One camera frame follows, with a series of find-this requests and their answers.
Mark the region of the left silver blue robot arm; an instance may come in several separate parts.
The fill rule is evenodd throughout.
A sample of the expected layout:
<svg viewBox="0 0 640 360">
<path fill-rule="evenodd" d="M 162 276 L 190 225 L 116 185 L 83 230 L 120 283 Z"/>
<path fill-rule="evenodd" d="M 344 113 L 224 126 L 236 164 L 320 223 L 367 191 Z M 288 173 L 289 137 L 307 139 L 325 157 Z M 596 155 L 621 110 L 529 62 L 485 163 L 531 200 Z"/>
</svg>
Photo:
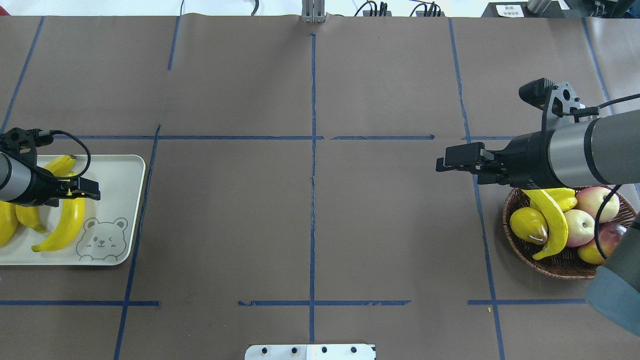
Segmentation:
<svg viewBox="0 0 640 360">
<path fill-rule="evenodd" d="M 21 207 L 59 207 L 64 199 L 102 198 L 99 183 L 77 174 L 57 177 L 52 171 L 1 153 L 0 198 Z"/>
</svg>

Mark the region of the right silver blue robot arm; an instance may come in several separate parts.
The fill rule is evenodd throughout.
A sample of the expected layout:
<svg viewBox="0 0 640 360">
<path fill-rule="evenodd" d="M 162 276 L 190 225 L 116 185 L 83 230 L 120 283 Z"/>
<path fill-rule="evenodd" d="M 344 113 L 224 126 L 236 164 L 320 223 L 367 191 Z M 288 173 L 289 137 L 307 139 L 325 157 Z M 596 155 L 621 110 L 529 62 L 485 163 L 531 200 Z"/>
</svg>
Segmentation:
<svg viewBox="0 0 640 360">
<path fill-rule="evenodd" d="M 544 124 L 501 150 L 487 150 L 482 142 L 450 146 L 435 169 L 475 174 L 480 185 L 522 190 L 638 183 L 639 112 Z M 611 322 L 639 334 L 638 218 L 597 269 L 585 300 Z"/>
</svg>

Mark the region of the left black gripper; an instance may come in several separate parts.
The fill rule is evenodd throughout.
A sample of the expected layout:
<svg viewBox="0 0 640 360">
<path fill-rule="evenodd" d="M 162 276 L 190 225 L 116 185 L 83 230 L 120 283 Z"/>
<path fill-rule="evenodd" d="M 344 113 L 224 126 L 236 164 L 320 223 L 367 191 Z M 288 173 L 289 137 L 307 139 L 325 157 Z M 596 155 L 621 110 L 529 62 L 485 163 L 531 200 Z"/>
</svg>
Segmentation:
<svg viewBox="0 0 640 360">
<path fill-rule="evenodd" d="M 30 181 L 20 195 L 21 207 L 39 207 L 50 205 L 57 207 L 60 199 L 101 200 L 99 183 L 84 177 L 74 177 L 68 181 L 60 180 L 48 170 L 30 172 Z"/>
</svg>

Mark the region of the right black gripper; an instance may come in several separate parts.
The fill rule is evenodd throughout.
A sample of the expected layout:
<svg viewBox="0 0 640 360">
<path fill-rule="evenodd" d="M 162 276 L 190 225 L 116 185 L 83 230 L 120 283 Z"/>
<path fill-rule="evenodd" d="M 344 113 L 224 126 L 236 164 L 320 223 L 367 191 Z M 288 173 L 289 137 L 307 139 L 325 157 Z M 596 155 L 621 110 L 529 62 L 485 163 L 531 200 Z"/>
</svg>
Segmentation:
<svg viewBox="0 0 640 360">
<path fill-rule="evenodd" d="M 549 155 L 550 138 L 542 131 L 516 136 L 502 150 L 486 150 L 483 142 L 448 146 L 435 171 L 477 174 L 478 185 L 498 184 L 524 190 L 556 186 Z"/>
</svg>

